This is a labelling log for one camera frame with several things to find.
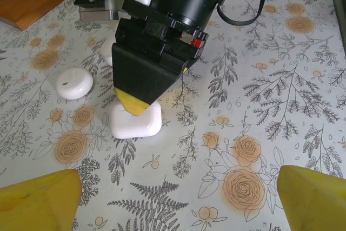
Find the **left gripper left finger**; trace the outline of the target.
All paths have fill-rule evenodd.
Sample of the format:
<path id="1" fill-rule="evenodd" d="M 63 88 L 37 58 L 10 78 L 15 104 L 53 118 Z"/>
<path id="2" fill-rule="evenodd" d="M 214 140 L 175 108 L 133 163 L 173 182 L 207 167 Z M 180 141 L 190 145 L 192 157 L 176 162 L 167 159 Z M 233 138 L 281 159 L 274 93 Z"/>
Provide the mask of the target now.
<path id="1" fill-rule="evenodd" d="M 1 188 L 1 230 L 71 230 L 82 196 L 75 169 Z"/>

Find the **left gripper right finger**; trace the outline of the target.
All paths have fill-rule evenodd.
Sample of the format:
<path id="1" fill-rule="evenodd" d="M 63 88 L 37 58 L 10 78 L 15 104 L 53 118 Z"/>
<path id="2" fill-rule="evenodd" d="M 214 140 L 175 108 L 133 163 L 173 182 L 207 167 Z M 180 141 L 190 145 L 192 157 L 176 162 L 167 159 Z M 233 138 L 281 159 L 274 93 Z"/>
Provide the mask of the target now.
<path id="1" fill-rule="evenodd" d="M 278 194 L 291 230 L 345 230 L 345 179 L 284 165 Z"/>

